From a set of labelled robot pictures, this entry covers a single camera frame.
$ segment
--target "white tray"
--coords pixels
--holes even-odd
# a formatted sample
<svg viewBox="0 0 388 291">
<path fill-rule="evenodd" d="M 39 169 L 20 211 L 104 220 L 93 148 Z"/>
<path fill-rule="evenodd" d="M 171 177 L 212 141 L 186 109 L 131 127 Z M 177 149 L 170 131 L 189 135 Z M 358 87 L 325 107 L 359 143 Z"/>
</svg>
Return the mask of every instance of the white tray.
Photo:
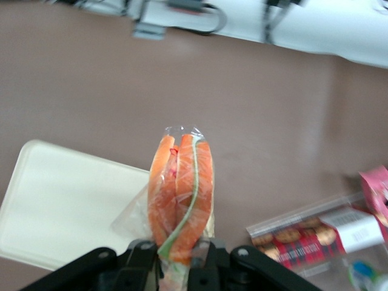
<svg viewBox="0 0 388 291">
<path fill-rule="evenodd" d="M 28 142 L 0 208 L 0 256 L 55 270 L 97 247 L 123 253 L 136 238 L 120 237 L 110 225 L 148 177 L 145 170 Z"/>
</svg>

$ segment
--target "bag of carrots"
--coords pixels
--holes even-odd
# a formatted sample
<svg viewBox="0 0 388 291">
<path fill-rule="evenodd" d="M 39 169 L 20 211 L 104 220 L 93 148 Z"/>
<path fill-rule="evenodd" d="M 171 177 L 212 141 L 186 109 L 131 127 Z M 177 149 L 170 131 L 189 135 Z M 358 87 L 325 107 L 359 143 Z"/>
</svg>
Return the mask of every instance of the bag of carrots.
<svg viewBox="0 0 388 291">
<path fill-rule="evenodd" d="M 214 236 L 213 189 L 213 159 L 202 133 L 195 127 L 166 128 L 148 185 L 115 221 L 116 228 L 156 242 L 161 291 L 185 290 L 192 249 L 200 237 Z"/>
</svg>

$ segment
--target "screw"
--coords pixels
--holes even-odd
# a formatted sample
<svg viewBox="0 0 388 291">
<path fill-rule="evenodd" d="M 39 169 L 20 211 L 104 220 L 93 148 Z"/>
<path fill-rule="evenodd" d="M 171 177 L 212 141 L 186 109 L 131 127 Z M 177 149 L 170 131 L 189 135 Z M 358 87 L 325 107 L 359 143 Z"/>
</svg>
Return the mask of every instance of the screw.
<svg viewBox="0 0 388 291">
<path fill-rule="evenodd" d="M 98 254 L 98 258 L 99 259 L 104 259 L 104 258 L 106 258 L 106 257 L 108 257 L 109 256 L 109 252 L 101 252 L 101 253 L 99 253 Z"/>
<path fill-rule="evenodd" d="M 238 254 L 239 256 L 247 256 L 247 255 L 249 255 L 249 252 L 248 252 L 246 249 L 239 249 L 239 250 L 237 251 L 237 254 Z"/>
<path fill-rule="evenodd" d="M 148 242 L 148 243 L 145 242 L 144 244 L 142 244 L 142 245 L 140 246 L 140 249 L 142 249 L 142 250 L 148 250 L 148 249 L 151 249 L 152 246 L 153 246 L 152 243 L 150 243 L 150 242 Z"/>
</svg>

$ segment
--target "white label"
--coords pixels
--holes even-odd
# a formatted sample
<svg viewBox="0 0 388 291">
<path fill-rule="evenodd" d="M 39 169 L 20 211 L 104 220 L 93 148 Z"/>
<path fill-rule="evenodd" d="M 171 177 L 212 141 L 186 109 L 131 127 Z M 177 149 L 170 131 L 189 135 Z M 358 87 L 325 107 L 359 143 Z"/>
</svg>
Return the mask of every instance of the white label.
<svg viewBox="0 0 388 291">
<path fill-rule="evenodd" d="M 378 222 L 371 214 L 348 207 L 320 216 L 320 220 L 337 229 L 347 253 L 384 242 Z"/>
</svg>

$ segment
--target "carrot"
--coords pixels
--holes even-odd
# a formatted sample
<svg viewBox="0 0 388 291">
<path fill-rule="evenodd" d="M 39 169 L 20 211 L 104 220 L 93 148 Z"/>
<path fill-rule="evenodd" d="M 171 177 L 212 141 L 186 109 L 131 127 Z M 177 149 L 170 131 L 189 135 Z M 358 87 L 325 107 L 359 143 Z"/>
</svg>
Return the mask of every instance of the carrot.
<svg viewBox="0 0 388 291">
<path fill-rule="evenodd" d="M 158 253 L 172 261 L 189 264 L 191 250 L 205 229 L 212 209 L 212 155 L 209 144 L 199 136 L 182 137 L 176 178 L 178 204 L 186 206 L 187 211 L 182 218 L 182 212 L 178 213 L 177 218 L 181 220 Z"/>
<path fill-rule="evenodd" d="M 172 163 L 171 160 L 173 161 L 173 159 L 170 158 L 172 155 L 170 149 L 173 148 L 174 142 L 175 139 L 172 136 L 166 135 L 163 137 L 155 153 L 150 169 L 148 188 L 148 219 L 155 242 L 158 246 L 161 246 L 169 236 L 165 228 L 168 222 L 162 221 L 160 218 L 165 217 L 161 216 L 161 212 L 165 212 L 164 207 L 171 207 L 171 205 L 166 202 L 167 198 L 164 197 L 164 195 L 175 196 L 175 192 L 169 192 L 164 184 L 166 165 L 169 161 L 170 163 Z"/>
<path fill-rule="evenodd" d="M 170 235 L 176 227 L 176 162 L 178 158 L 178 146 L 174 145 L 170 149 L 170 158 L 167 161 L 163 183 L 156 197 L 156 206 L 158 208 L 158 215 L 163 229 L 166 234 Z"/>
<path fill-rule="evenodd" d="M 176 169 L 176 222 L 179 223 L 189 208 L 194 183 L 193 135 L 183 135 Z"/>
</svg>

